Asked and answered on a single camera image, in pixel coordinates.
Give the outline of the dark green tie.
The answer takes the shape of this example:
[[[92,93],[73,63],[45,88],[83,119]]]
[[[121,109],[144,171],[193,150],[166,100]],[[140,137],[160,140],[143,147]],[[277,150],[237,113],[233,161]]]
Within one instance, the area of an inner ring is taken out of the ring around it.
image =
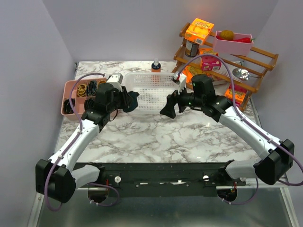
[[[132,112],[138,107],[138,100],[137,100],[138,96],[139,93],[134,91],[125,93],[123,104],[122,104],[122,110],[125,113]]]

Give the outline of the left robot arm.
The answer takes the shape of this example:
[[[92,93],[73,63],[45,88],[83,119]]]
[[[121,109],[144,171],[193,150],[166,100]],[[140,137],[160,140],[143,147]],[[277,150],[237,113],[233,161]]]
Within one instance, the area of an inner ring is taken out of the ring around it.
[[[93,105],[82,114],[80,123],[66,143],[48,160],[36,164],[36,191],[50,198],[66,203],[75,190],[91,183],[95,187],[105,181],[104,167],[86,164],[74,169],[79,157],[88,144],[110,121],[110,115],[117,110],[125,113],[138,107],[139,93],[127,91],[124,86],[116,88],[112,83],[103,83],[96,91]]]

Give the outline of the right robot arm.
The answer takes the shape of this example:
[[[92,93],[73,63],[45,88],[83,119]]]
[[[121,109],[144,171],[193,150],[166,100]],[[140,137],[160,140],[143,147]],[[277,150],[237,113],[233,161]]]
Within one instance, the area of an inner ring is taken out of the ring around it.
[[[167,103],[160,114],[175,118],[175,105],[178,105],[180,113],[187,107],[201,111],[235,132],[258,155],[257,159],[226,162],[218,173],[221,184],[229,185],[235,179],[245,177],[259,178],[266,184],[274,185],[292,167],[290,155],[294,154],[294,143],[272,136],[234,107],[228,98],[216,95],[207,75],[198,74],[192,78],[191,93],[186,90],[184,74],[173,74],[172,81],[178,84],[178,89],[167,96]]]

